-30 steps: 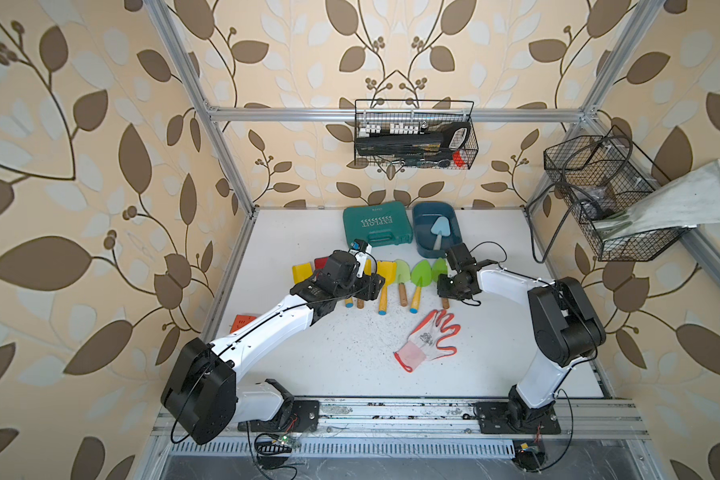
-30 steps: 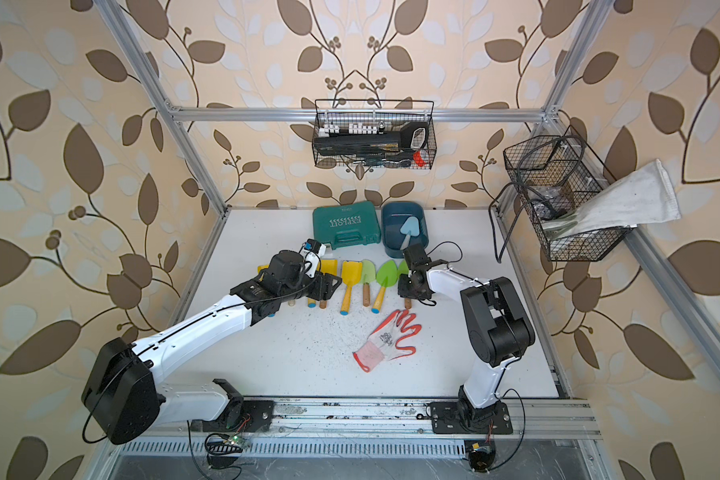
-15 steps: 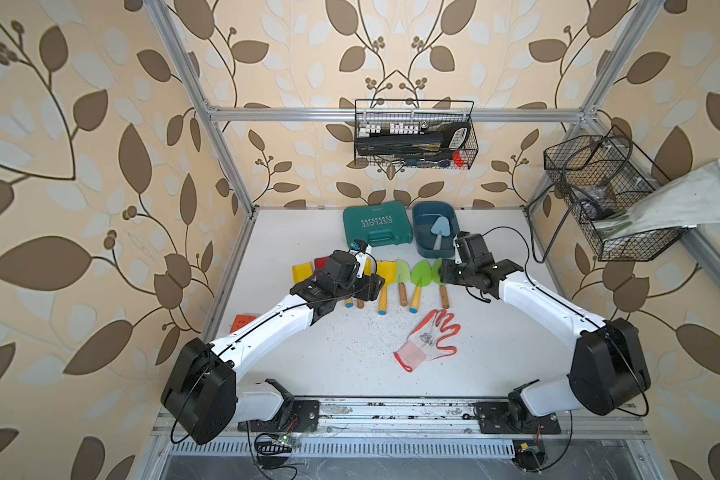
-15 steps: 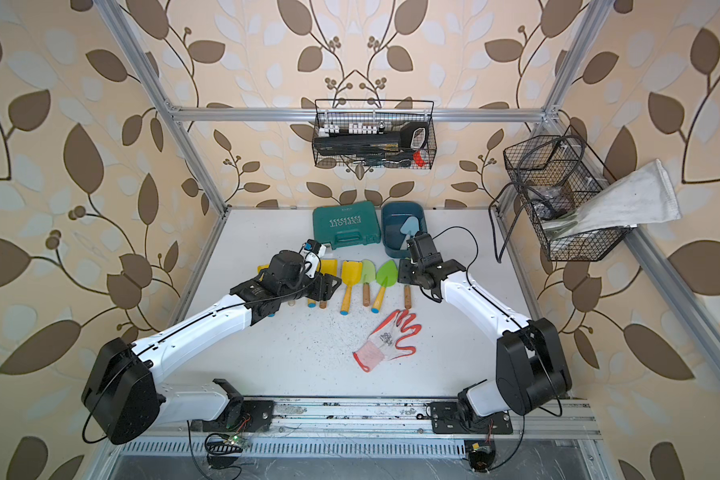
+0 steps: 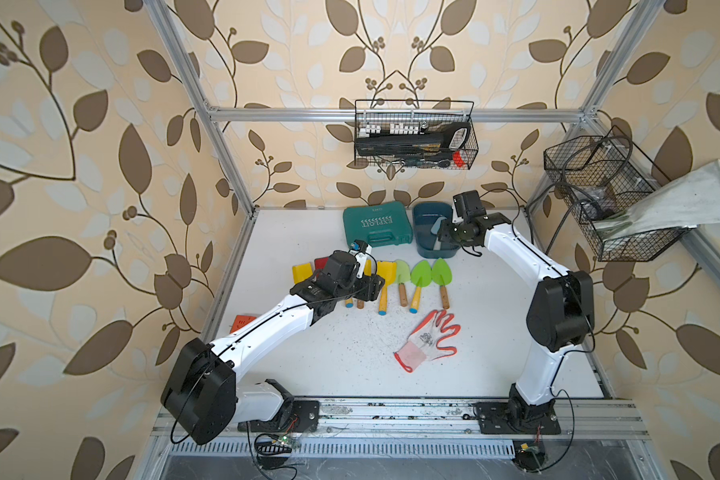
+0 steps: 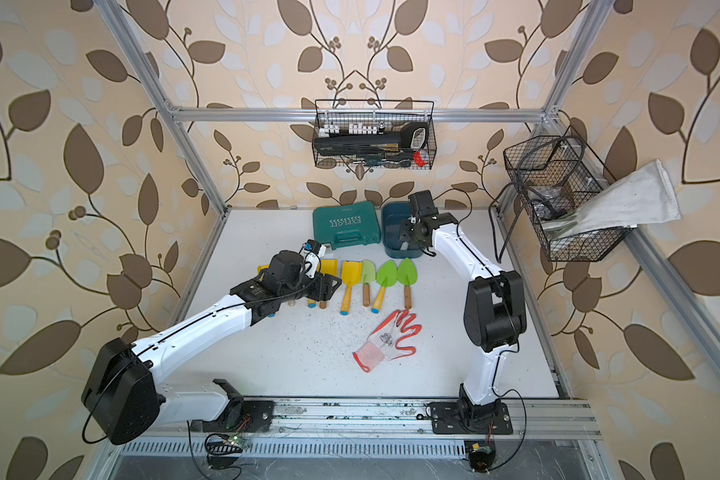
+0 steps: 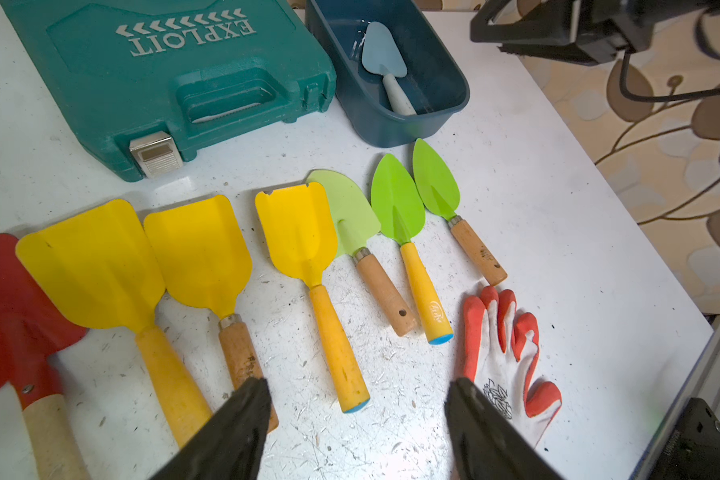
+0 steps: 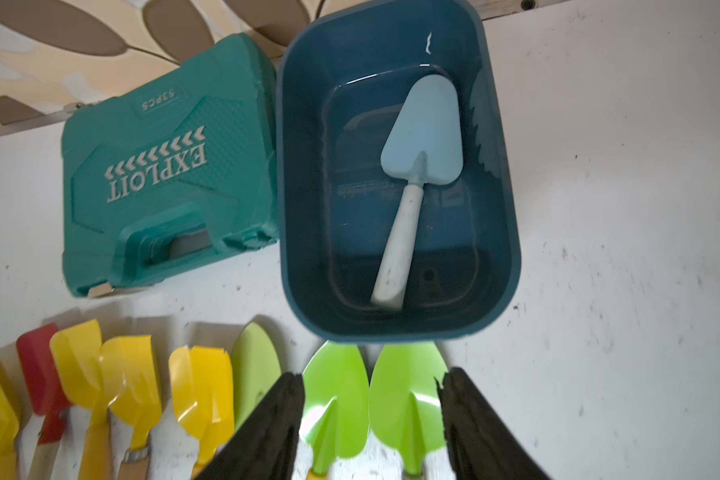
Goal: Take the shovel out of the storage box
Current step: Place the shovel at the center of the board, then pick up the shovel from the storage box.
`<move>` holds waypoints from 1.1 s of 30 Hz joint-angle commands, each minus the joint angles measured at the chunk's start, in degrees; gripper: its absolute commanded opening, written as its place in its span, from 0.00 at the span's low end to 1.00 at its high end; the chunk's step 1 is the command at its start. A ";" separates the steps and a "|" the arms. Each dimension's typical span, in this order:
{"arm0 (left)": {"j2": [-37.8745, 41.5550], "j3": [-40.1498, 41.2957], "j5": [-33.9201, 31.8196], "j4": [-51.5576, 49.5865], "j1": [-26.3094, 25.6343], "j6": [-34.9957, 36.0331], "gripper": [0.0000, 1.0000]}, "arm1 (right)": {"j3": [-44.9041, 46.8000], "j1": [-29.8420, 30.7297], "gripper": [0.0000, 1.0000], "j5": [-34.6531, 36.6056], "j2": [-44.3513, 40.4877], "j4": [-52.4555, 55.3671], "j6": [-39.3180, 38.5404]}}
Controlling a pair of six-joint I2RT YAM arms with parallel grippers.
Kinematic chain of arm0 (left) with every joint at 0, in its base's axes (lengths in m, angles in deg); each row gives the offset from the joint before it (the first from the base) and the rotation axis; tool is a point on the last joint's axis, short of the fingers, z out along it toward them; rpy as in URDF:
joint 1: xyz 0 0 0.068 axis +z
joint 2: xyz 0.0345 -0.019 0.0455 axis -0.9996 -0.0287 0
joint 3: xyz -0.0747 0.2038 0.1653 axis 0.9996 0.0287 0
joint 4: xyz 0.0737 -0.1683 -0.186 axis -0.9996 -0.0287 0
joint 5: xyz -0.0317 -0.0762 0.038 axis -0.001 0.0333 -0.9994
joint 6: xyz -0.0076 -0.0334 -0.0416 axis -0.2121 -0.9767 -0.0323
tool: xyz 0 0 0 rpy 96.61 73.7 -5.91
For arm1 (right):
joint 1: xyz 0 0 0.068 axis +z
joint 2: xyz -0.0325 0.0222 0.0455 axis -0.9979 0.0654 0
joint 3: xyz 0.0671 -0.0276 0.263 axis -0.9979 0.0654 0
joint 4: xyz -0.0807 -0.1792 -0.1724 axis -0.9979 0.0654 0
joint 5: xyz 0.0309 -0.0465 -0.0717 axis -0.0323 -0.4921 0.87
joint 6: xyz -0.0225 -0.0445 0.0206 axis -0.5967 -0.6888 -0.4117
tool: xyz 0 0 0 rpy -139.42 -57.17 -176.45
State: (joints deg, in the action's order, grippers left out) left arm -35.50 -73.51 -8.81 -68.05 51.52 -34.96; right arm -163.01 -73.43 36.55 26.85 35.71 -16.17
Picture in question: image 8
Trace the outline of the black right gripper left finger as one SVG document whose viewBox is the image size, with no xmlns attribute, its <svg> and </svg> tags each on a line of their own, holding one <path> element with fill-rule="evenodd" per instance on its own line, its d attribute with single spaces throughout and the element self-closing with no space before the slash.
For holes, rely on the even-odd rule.
<svg viewBox="0 0 720 480">
<path fill-rule="evenodd" d="M 303 377 L 284 373 L 200 479 L 290 479 L 305 402 Z"/>
</svg>

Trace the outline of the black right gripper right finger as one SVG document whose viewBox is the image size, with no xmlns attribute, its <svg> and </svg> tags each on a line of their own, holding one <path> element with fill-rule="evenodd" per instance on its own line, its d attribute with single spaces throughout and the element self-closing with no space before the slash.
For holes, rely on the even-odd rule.
<svg viewBox="0 0 720 480">
<path fill-rule="evenodd" d="M 451 368 L 437 393 L 458 479 L 549 479 L 462 368 Z"/>
</svg>

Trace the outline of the green trowel yellow handle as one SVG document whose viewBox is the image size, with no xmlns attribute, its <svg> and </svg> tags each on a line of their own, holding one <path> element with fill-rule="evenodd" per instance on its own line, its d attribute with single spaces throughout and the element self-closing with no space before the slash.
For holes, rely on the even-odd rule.
<svg viewBox="0 0 720 480">
<path fill-rule="evenodd" d="M 299 437 L 311 447 L 306 477 L 324 479 L 337 460 L 365 449 L 369 434 L 369 378 L 356 345 L 325 342 L 305 367 Z"/>
</svg>

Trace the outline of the light green shovel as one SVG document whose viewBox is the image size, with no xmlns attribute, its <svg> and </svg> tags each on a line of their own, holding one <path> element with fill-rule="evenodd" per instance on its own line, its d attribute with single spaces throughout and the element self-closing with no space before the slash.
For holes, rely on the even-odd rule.
<svg viewBox="0 0 720 480">
<path fill-rule="evenodd" d="M 256 322 L 250 322 L 241 331 L 231 351 L 231 362 L 235 432 L 238 432 L 282 371 L 272 340 Z"/>
</svg>

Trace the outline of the green trowel wooden handle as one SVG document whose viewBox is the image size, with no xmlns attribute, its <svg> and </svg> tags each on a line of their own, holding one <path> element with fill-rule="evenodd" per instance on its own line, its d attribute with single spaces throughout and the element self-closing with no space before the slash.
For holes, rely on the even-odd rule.
<svg viewBox="0 0 720 480">
<path fill-rule="evenodd" d="M 402 459 L 404 479 L 419 479 L 426 455 L 446 445 L 439 387 L 448 368 L 433 342 L 388 344 L 369 389 L 370 428 Z"/>
</svg>

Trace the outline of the yellow shovel wooden handle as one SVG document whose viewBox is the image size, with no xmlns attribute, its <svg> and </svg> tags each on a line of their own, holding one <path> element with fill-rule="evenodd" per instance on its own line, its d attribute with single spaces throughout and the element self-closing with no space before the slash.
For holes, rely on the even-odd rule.
<svg viewBox="0 0 720 480">
<path fill-rule="evenodd" d="M 161 387 L 152 337 L 112 338 L 101 346 L 99 361 L 109 409 L 133 428 L 118 477 L 146 479 L 151 459 L 150 432 L 162 416 Z"/>
</svg>

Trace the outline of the red shovel wooden handle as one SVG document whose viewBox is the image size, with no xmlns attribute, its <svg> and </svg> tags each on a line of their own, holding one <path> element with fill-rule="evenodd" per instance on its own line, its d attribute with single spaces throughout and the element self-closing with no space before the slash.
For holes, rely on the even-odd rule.
<svg viewBox="0 0 720 480">
<path fill-rule="evenodd" d="M 58 331 L 49 323 L 21 335 L 16 348 L 33 412 L 44 418 L 28 479 L 50 479 L 67 426 L 71 402 L 66 397 L 49 342 Z"/>
</svg>

